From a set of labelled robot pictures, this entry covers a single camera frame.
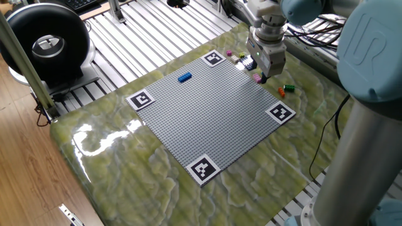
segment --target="wooden floor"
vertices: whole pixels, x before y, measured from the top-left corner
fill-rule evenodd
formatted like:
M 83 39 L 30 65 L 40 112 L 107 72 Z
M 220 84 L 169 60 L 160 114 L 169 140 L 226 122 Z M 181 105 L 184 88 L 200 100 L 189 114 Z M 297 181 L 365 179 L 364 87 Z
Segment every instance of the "wooden floor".
M 86 226 L 102 225 L 49 126 L 36 126 L 35 107 L 29 88 L 10 76 L 0 55 L 0 225 L 68 226 L 62 203 Z

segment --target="black cable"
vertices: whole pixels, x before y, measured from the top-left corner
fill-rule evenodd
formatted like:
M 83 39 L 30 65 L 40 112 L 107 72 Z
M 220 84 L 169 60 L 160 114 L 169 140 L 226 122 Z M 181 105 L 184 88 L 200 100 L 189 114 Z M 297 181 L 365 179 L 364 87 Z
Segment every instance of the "black cable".
M 328 18 L 325 18 L 325 17 L 323 17 L 323 16 L 318 16 L 318 18 L 320 18 L 320 19 L 322 19 L 322 20 L 324 20 L 324 21 L 326 21 L 326 22 L 331 22 L 331 23 L 335 23 L 335 24 L 337 24 L 337 25 L 344 25 L 344 24 L 342 24 L 342 23 L 339 23 L 338 21 L 340 21 L 340 20 L 346 20 L 346 19 L 336 19 L 336 20 L 333 20 L 333 19 L 328 19 Z
M 346 104 L 346 102 L 349 100 L 349 98 L 350 98 L 350 95 L 348 95 L 345 99 L 344 99 L 344 101 L 342 101 L 342 103 L 339 105 L 339 108 L 338 108 L 338 111 L 336 112 L 336 115 L 335 115 L 335 131 L 336 131 L 336 133 L 337 133 L 337 136 L 338 136 L 338 139 L 340 139 L 340 132 L 339 132 L 339 127 L 338 127 L 338 118 L 339 118 L 339 114 L 340 114 L 340 111 L 342 110 L 342 108 L 343 108 L 343 106 Z
M 36 125 L 37 125 L 38 127 L 45 127 L 45 126 L 49 125 L 49 121 L 47 121 L 46 124 L 44 124 L 44 125 L 39 125 L 40 117 L 41 117 L 42 115 L 46 116 L 46 115 L 42 112 L 42 109 L 41 109 L 41 107 L 40 107 L 39 105 L 37 105 L 37 106 L 35 107 L 35 111 L 36 111 L 36 113 L 39 114 L 38 120 L 37 120 L 37 122 L 36 122 Z
M 296 34 L 293 32 L 292 29 L 289 29 L 289 31 L 290 31 L 290 33 L 296 35 Z M 329 41 L 328 43 L 324 43 L 324 44 L 321 44 L 321 45 L 318 45 L 318 44 L 309 44 L 309 43 L 307 43 L 306 41 L 302 40 L 300 37 L 297 37 L 297 36 L 296 36 L 295 38 L 297 38 L 297 40 L 299 40 L 300 42 L 302 42 L 304 45 L 311 46 L 311 47 L 336 48 L 335 45 L 331 45 L 331 44 L 334 43 L 336 40 L 338 40 L 339 37 L 340 37 L 340 33 L 339 33 L 337 36 L 335 36 L 335 37 L 334 37 L 331 41 Z
M 302 30 L 303 30 L 303 33 L 307 33 L 305 30 L 304 30 L 304 27 L 300 27 Z M 310 42 L 312 42 L 312 43 L 314 43 L 314 44 L 316 44 L 316 45 L 322 45 L 322 44 L 325 44 L 323 41 L 320 41 L 320 40 L 318 40 L 318 39 L 316 39 L 315 37 L 316 37 L 317 35 L 314 35 L 313 37 L 310 37 L 310 36 L 308 36 L 308 37 L 304 37 L 304 38 L 308 38 L 308 41 L 310 41 Z M 330 50 L 334 50 L 334 51 L 337 51 L 337 47 L 338 46 L 336 46 L 336 45 L 333 45 L 333 44 L 330 44 L 330 45 L 328 45 L 328 46 L 325 46 L 324 48 L 328 48 L 328 49 L 330 49 Z
M 312 163 L 310 164 L 310 167 L 308 168 L 308 173 L 313 178 L 313 181 L 315 181 L 315 178 L 312 175 L 312 166 L 314 164 L 315 159 L 317 158 L 318 151 L 320 150 L 322 138 L 324 136 L 325 127 L 327 127 L 328 123 L 336 116 L 336 114 L 338 114 L 340 112 L 340 110 L 342 110 L 343 106 L 346 104 L 346 102 L 349 100 L 349 98 L 350 98 L 350 95 L 348 94 L 345 97 L 345 99 L 342 101 L 342 103 L 339 105 L 338 110 L 332 115 L 332 117 L 328 120 L 327 123 L 325 123 L 324 127 L 322 128 L 320 142 L 318 143 L 318 147 L 317 147 L 317 150 L 315 151 L 315 155 L 314 155 L 314 158 L 312 160 Z
M 71 81 L 70 81 L 70 82 L 67 84 L 67 85 L 69 86 L 67 92 L 65 92 L 65 93 L 60 93 L 60 94 L 56 94 L 56 95 L 54 95 L 54 96 L 52 97 L 52 99 L 53 99 L 55 102 L 59 102 L 59 100 L 62 100 L 62 99 L 71 91 L 72 85 L 75 84 L 75 83 L 77 82 L 77 80 L 78 80 L 78 78 L 75 78 L 74 82 L 71 82 Z
M 318 30 L 318 31 L 312 31 L 312 32 L 309 32 L 309 33 L 301 33 L 301 32 L 295 31 L 295 30 L 293 30 L 291 28 L 288 28 L 289 30 L 292 30 L 294 33 L 298 33 L 299 35 L 285 35 L 285 36 L 286 37 L 302 37 L 302 36 L 308 36 L 308 35 L 318 35 L 318 34 L 322 34 L 322 33 L 328 33 L 329 31 L 334 31 L 334 30 L 337 30 L 337 29 L 342 28 L 342 27 L 343 26 L 332 26 L 332 27 L 329 27 L 329 28 L 324 28 L 324 29 L 321 29 L 321 30 Z

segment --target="purple lego brick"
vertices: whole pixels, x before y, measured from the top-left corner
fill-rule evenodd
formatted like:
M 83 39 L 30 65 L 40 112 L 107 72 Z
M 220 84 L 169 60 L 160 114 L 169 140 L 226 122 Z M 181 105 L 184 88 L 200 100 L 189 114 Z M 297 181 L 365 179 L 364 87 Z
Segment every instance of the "purple lego brick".
M 258 84 L 261 83 L 261 78 L 260 78 L 260 76 L 258 74 L 254 74 L 253 79 L 254 79 L 254 81 L 256 81 L 256 83 L 258 83 Z

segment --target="metal pole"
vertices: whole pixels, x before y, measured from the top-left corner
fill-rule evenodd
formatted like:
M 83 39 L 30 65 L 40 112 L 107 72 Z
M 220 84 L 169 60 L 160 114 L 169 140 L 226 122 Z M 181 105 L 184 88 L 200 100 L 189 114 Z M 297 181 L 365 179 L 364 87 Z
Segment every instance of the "metal pole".
M 401 168 L 402 122 L 355 101 L 313 204 L 311 225 L 367 225 Z
M 126 19 L 123 16 L 123 13 L 120 9 L 120 4 L 118 0 L 109 0 L 109 5 L 111 7 L 110 13 L 120 23 L 126 22 Z
M 46 91 L 46 88 L 43 86 L 38 74 L 33 68 L 32 63 L 28 59 L 28 56 L 26 56 L 17 37 L 15 36 L 14 32 L 8 25 L 6 18 L 1 13 L 0 13 L 0 40 L 7 48 L 8 52 L 10 52 L 10 55 L 16 62 L 18 68 L 26 77 L 26 80 L 33 89 L 39 102 L 46 110 L 50 111 L 49 114 L 52 117 L 55 117 L 57 115 L 57 110 L 55 110 L 55 103 L 53 102 L 52 98 Z

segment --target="marble surface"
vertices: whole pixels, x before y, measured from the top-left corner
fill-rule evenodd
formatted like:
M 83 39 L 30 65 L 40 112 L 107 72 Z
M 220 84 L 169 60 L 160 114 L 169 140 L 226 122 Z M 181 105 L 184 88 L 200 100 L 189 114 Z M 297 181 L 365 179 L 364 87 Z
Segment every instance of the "marble surface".
M 296 116 L 203 188 L 124 100 L 210 50 L 247 52 L 247 36 L 240 24 L 54 121 L 52 138 L 105 225 L 265 225 L 307 185 L 302 173 L 308 175 L 322 127 L 346 93 L 290 54 L 282 75 L 263 87 L 282 99 L 278 87 L 296 85 L 282 99 Z M 350 109 L 348 103 L 342 110 L 341 128 Z M 328 166 L 336 145 L 331 124 L 314 175 Z

